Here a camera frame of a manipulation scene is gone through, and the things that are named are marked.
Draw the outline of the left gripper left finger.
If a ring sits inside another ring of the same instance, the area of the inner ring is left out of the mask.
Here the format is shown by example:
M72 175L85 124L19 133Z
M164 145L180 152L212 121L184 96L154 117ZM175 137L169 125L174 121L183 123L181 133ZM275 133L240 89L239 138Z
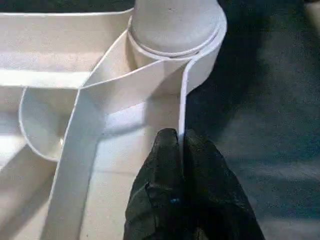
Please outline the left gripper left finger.
M180 146L173 128L160 130L140 168L125 210L125 240L181 240L185 234Z

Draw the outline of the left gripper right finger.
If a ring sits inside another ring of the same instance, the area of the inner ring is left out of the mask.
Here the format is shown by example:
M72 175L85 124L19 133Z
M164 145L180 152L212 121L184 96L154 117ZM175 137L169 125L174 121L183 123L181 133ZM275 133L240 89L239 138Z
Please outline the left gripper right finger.
M192 217L207 239L265 238L240 182L209 139L187 130L183 164Z

